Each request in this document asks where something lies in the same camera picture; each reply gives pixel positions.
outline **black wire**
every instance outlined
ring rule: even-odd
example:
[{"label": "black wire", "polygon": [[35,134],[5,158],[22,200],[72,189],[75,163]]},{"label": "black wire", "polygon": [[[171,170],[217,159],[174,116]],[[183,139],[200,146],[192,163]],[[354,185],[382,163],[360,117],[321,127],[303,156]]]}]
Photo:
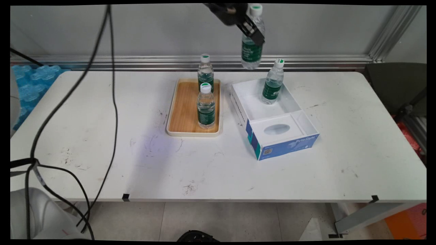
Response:
[{"label": "black wire", "polygon": [[89,222],[86,220],[85,216],[83,215],[83,213],[76,207],[74,206],[72,203],[70,203],[69,201],[67,201],[66,199],[64,199],[63,197],[59,196],[58,194],[56,194],[54,191],[52,191],[47,185],[43,185],[42,187],[44,187],[44,189],[46,189],[50,194],[52,194],[53,196],[55,196],[57,199],[65,202],[66,204],[68,204],[70,207],[72,207],[79,215],[80,217],[82,217],[82,219],[85,220],[85,224],[89,229],[89,234],[91,235],[91,239],[95,240],[94,238],[94,232],[92,232],[92,228],[91,225],[89,224]]},{"label": "black wire", "polygon": [[[97,37],[97,41],[96,41],[95,46],[94,46],[94,50],[92,52],[91,58],[89,60],[89,63],[87,65],[86,69],[84,70],[84,72],[82,73],[80,78],[77,80],[77,82],[70,89],[70,91],[67,93],[67,95],[61,100],[61,102],[59,102],[59,104],[53,109],[53,111],[44,120],[44,122],[42,123],[42,125],[38,129],[38,132],[36,133],[36,136],[35,136],[35,138],[33,140],[32,148],[31,148],[31,152],[30,152],[31,165],[29,166],[29,168],[26,171],[25,187],[24,187],[25,188],[25,196],[26,196],[26,225],[27,225],[27,238],[28,239],[30,239],[29,172],[33,168],[33,166],[36,164],[36,158],[35,158],[36,145],[37,145],[39,137],[41,136],[41,133],[44,130],[44,128],[47,125],[47,123],[50,121],[50,119],[53,117],[53,115],[59,110],[59,108],[65,103],[65,101],[70,97],[70,95],[74,92],[74,90],[77,88],[77,86],[79,86],[79,84],[82,82],[83,78],[86,76],[86,74],[88,73],[89,69],[91,68],[91,64],[94,61],[95,55],[96,55],[97,50],[98,50],[99,45],[100,45],[100,40],[102,38],[102,34],[103,34],[103,31],[104,31],[104,28],[106,26],[106,19],[107,19],[107,16],[108,16],[109,9],[110,9],[110,5],[107,5],[106,6],[106,10],[105,10],[105,16],[104,16],[104,19],[103,19],[103,23],[102,23],[102,26],[100,28],[100,31],[99,31],[99,34],[98,34],[98,37]],[[58,199],[62,200],[63,202],[65,202],[66,204],[71,206],[73,209],[75,209],[75,210],[77,209],[74,205],[72,205],[70,202],[68,202],[67,200],[63,199],[62,197],[60,197],[59,195],[54,193],[47,186],[44,186],[44,188],[46,188],[46,190],[49,191],[52,195],[58,197]],[[78,213],[81,214],[82,220],[85,219],[83,214],[78,209],[76,211],[78,211]],[[86,219],[85,219],[85,223],[87,224],[87,226],[89,227],[89,231],[91,232],[92,231],[91,230],[91,226],[89,226],[89,223],[88,223],[88,221]]]},{"label": "black wire", "polygon": [[[80,183],[79,179],[76,177],[76,175],[74,175],[71,171],[68,171],[68,170],[60,168],[60,167],[54,167],[54,166],[48,166],[48,165],[42,165],[42,164],[39,164],[38,167],[45,167],[45,168],[52,168],[52,169],[62,170],[64,172],[67,172],[67,173],[71,174],[76,179],[77,183],[80,186],[80,189],[82,189],[82,192],[85,195],[86,204],[88,205],[88,210],[90,209],[88,195],[86,195],[86,191],[83,188],[82,184]],[[89,221],[89,215],[90,215],[90,213],[88,212],[88,216],[86,217],[86,219],[88,221]]]},{"label": "black wire", "polygon": [[[118,133],[118,109],[116,107],[116,102],[115,102],[115,58],[114,58],[114,47],[113,47],[113,24],[112,24],[112,9],[109,6],[108,9],[108,15],[109,15],[109,26],[110,26],[110,37],[111,37],[111,56],[112,56],[112,102],[113,102],[113,107],[115,108],[115,139],[114,139],[114,143],[113,143],[113,152],[112,152],[112,158],[110,160],[110,164],[108,167],[108,170],[106,171],[106,175],[103,179],[102,185],[100,186],[100,189],[97,193],[97,196],[95,197],[95,200],[92,202],[91,207],[88,209],[88,212],[91,211],[91,208],[94,206],[95,202],[97,201],[97,199],[99,198],[100,192],[103,189],[103,185],[105,184],[106,178],[108,176],[109,170],[112,166],[113,163],[113,159],[115,156],[115,149],[116,149],[116,137],[117,137],[117,133]],[[82,219],[79,220],[79,222],[77,223],[76,226],[79,226],[81,223]],[[82,233],[85,232],[86,226],[83,227],[82,229]]]},{"label": "black wire", "polygon": [[43,64],[39,63],[38,61],[36,61],[36,60],[30,58],[29,56],[27,56],[27,55],[25,55],[25,54],[22,54],[22,53],[16,51],[16,50],[13,49],[13,48],[10,48],[10,52],[11,52],[11,53],[14,53],[14,54],[16,54],[16,55],[18,55],[18,56],[21,56],[21,57],[25,58],[26,60],[28,60],[28,61],[34,63],[35,65],[43,66]]},{"label": "black wire", "polygon": [[27,239],[30,239],[30,199],[29,199],[29,173],[35,164],[32,163],[26,171],[26,178],[24,180],[24,195],[26,197],[26,230]]}]

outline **table surface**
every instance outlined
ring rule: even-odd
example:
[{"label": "table surface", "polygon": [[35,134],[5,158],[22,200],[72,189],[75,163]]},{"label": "table surface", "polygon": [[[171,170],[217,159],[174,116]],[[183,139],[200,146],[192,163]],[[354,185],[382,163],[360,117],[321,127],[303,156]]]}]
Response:
[{"label": "table surface", "polygon": [[[10,160],[29,156],[38,127],[79,78],[68,71],[10,140]],[[284,84],[320,132],[311,149],[257,161],[230,101],[229,85],[266,72],[216,72],[223,83],[223,131],[215,138],[166,131],[179,78],[196,72],[116,72],[119,111],[115,159],[100,201],[426,201],[426,168],[362,74],[285,72]],[[48,123],[35,156],[63,167],[93,199],[109,165],[115,130],[109,71],[92,71]],[[26,167],[14,170],[25,170]],[[67,173],[39,168],[47,185],[83,201]],[[33,173],[30,185],[41,188]],[[10,190],[24,188],[24,174]]]}]

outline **blue printed box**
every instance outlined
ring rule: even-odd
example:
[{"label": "blue printed box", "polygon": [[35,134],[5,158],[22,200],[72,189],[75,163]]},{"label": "blue printed box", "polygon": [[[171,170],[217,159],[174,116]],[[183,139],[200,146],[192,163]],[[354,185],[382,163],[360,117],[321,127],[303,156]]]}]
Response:
[{"label": "blue printed box", "polygon": [[277,101],[260,101],[265,79],[232,84],[231,100],[257,160],[311,148],[319,133],[282,85]]}]

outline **green bottle label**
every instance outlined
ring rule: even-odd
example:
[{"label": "green bottle label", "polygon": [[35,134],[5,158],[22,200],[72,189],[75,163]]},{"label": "green bottle label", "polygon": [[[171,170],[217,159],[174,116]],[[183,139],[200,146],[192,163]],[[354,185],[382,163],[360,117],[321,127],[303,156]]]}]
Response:
[{"label": "green bottle label", "polygon": [[259,61],[262,57],[262,46],[242,42],[242,60],[245,62]]},{"label": "green bottle label", "polygon": [[197,110],[198,121],[201,124],[209,125],[215,121],[215,109],[211,112],[204,113]]},{"label": "green bottle label", "polygon": [[273,88],[273,87],[268,86],[268,84],[266,84],[266,82],[265,82],[265,86],[263,87],[262,95],[263,95],[263,97],[265,97],[267,99],[276,99],[277,96],[279,96],[279,91],[280,91],[281,87],[282,86],[280,85],[280,87],[278,87],[278,88]]},{"label": "green bottle label", "polygon": [[207,82],[208,84],[211,85],[211,92],[214,92],[214,76],[210,75],[210,74],[198,74],[198,91],[200,91],[200,85],[203,82]]}]

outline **oval cutout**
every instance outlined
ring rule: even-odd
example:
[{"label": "oval cutout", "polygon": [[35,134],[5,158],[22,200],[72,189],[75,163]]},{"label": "oval cutout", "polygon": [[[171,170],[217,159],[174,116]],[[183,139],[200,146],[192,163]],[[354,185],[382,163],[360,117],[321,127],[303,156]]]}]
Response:
[{"label": "oval cutout", "polygon": [[289,125],[286,124],[276,124],[267,127],[263,132],[269,135],[277,135],[287,132],[290,129]]}]

